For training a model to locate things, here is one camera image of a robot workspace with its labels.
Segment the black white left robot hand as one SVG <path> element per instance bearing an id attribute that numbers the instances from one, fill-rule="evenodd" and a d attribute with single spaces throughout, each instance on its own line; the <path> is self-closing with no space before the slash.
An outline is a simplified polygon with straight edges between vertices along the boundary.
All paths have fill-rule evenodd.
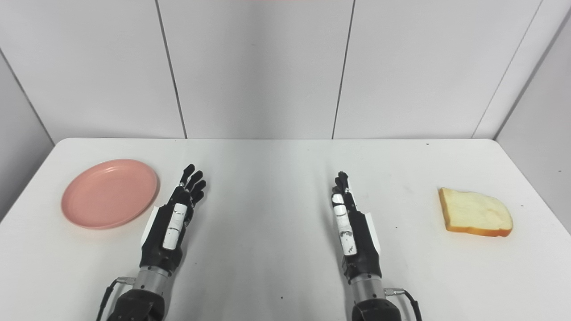
<path id="1" fill-rule="evenodd" d="M 139 266 L 159 268 L 172 276 L 182 258 L 182 242 L 194 216 L 194 207 L 205 196 L 203 172 L 189 164 L 166 204 L 153 210 L 141 245 Z"/>

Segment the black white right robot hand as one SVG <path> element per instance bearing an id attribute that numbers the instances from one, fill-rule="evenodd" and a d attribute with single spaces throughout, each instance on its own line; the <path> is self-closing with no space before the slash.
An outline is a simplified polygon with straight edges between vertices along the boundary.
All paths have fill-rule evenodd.
<path id="1" fill-rule="evenodd" d="M 343 274 L 351 282 L 359 276 L 382 277 L 379 250 L 371 232 L 372 224 L 358 210 L 349 176 L 340 171 L 332 188 L 331 205 L 343 252 Z"/>

